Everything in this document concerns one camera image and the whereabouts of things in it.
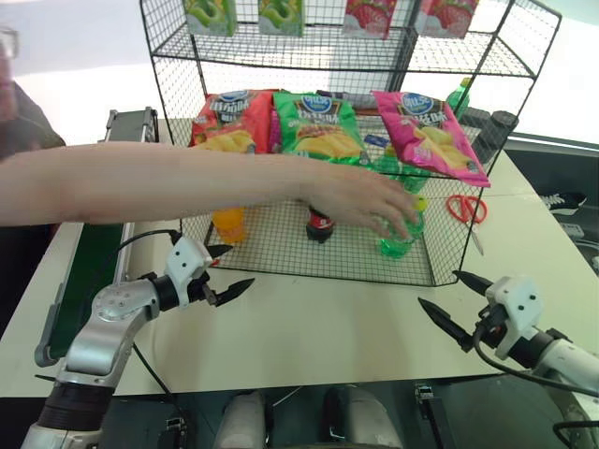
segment green juice box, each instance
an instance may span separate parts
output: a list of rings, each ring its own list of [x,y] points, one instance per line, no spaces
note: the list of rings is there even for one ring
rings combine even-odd
[[[191,34],[233,36],[237,29],[234,0],[183,0],[183,8]]]
[[[263,35],[302,36],[304,0],[258,0],[258,28]]]

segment red juice box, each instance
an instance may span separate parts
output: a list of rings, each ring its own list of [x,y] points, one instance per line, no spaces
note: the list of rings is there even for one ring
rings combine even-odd
[[[347,0],[343,33],[353,37],[387,39],[397,0]]]
[[[464,39],[478,0],[422,0],[414,27],[421,36]]]

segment robotic arm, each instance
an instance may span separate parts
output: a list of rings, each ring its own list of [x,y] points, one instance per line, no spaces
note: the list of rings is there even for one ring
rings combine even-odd
[[[230,249],[212,247],[213,255]],[[109,285],[95,296],[92,314],[71,343],[51,394],[25,437],[22,449],[96,449],[104,415],[131,355],[138,331],[161,311],[206,299],[218,307],[254,281],[236,282],[216,294],[207,282],[211,252],[182,237],[167,260],[165,275]]]
[[[478,317],[474,335],[451,320],[439,306],[419,298],[420,305],[432,321],[458,342],[464,352],[475,348],[483,360],[526,380],[549,386],[548,392],[567,422],[585,422],[570,432],[570,443],[576,440],[580,449],[599,448],[599,428],[589,421],[599,420],[599,358],[576,346],[556,329],[546,332],[537,328],[543,311],[543,300],[530,278],[503,277],[491,282],[466,271],[455,271],[462,282],[484,296],[489,305]],[[495,355],[508,357],[532,376],[504,367],[485,355],[480,342],[495,349]]]

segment red chip bag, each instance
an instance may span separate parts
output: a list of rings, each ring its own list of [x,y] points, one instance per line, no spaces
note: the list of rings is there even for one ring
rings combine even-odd
[[[190,146],[221,152],[268,152],[272,91],[210,94],[194,119]]]

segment pink chip bag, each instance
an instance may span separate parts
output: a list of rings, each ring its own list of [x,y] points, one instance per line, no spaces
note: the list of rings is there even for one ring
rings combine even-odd
[[[479,187],[490,187],[468,138],[445,101],[407,92],[373,92],[397,156]]]

